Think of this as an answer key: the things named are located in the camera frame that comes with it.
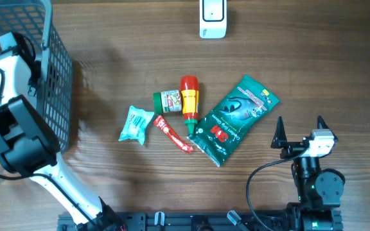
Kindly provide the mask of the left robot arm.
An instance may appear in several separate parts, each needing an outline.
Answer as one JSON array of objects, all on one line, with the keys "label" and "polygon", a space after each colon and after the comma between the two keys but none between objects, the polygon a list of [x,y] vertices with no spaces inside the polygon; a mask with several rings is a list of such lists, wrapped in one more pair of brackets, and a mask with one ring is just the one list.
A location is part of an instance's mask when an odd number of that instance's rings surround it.
[{"label": "left robot arm", "polygon": [[31,40],[0,36],[0,165],[3,180],[29,178],[70,213],[75,230],[125,230],[124,221],[77,179],[64,162],[52,128],[35,109],[41,62]]}]

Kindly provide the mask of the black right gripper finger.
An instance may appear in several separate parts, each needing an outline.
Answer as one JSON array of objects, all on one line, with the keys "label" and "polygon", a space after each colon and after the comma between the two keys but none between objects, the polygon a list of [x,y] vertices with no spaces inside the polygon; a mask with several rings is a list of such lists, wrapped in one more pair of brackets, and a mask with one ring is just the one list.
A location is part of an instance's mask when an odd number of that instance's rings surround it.
[{"label": "black right gripper finger", "polygon": [[328,127],[328,125],[325,123],[324,119],[321,115],[317,117],[317,128],[318,129],[327,129],[333,134],[333,140],[338,141],[337,136],[333,133],[333,131]]},{"label": "black right gripper finger", "polygon": [[270,147],[272,149],[281,149],[288,147],[288,141],[285,133],[285,126],[281,116],[277,119],[276,131],[272,139]]}]

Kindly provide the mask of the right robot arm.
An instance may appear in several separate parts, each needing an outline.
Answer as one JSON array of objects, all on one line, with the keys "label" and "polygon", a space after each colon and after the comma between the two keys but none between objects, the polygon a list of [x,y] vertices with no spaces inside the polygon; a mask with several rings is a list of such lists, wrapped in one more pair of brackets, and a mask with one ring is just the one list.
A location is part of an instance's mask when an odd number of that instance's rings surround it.
[{"label": "right robot arm", "polygon": [[288,203],[283,210],[285,230],[340,231],[344,229],[340,198],[346,179],[335,169],[321,169],[320,159],[331,154],[337,136],[323,118],[317,118],[316,129],[302,141],[287,141],[283,119],[277,120],[270,145],[281,150],[281,160],[292,161],[291,172],[298,193],[297,203]]}]

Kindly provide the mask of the pale teal tissue packet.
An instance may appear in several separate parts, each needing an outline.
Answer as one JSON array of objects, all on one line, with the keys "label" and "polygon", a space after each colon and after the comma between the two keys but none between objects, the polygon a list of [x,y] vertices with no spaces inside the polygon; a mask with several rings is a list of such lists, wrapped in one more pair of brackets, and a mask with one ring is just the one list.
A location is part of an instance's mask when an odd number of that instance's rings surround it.
[{"label": "pale teal tissue packet", "polygon": [[146,138],[145,130],[154,118],[154,115],[154,112],[148,112],[131,105],[118,141],[132,139],[137,140],[140,145],[143,145]]}]

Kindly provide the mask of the green 3M gloves packet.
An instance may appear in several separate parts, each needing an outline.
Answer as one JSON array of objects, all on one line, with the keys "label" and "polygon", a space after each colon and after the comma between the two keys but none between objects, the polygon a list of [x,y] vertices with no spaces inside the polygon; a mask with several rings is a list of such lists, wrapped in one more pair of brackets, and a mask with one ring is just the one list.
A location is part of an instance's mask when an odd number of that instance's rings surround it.
[{"label": "green 3M gloves packet", "polygon": [[188,139],[220,167],[262,117],[280,102],[258,81],[242,80],[195,125]]}]

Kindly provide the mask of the red sauce bottle green cap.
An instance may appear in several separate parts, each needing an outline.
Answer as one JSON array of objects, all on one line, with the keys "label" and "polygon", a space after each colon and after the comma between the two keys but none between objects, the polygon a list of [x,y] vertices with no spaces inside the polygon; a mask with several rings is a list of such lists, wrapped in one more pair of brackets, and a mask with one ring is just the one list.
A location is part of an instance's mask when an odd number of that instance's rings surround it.
[{"label": "red sauce bottle green cap", "polygon": [[196,76],[183,76],[180,82],[182,114],[189,134],[194,133],[198,119],[199,84]]}]

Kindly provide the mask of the red Nescafe stick sachet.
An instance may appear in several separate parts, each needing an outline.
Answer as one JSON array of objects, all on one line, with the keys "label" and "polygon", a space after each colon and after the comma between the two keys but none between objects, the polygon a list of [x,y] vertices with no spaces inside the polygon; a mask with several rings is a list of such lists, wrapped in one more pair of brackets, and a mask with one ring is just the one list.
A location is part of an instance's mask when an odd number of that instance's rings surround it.
[{"label": "red Nescafe stick sachet", "polygon": [[179,137],[163,116],[157,116],[154,120],[154,125],[156,125],[156,127],[158,127],[181,151],[191,153],[194,150],[192,146],[186,144]]}]

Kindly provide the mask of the green lid spice jar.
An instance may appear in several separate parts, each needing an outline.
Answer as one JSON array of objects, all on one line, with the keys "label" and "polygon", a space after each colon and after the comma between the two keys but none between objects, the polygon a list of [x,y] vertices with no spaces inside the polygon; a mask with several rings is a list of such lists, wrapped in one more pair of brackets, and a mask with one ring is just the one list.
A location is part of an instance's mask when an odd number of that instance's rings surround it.
[{"label": "green lid spice jar", "polygon": [[181,94],[179,90],[167,90],[153,93],[156,114],[180,112],[182,110]]}]

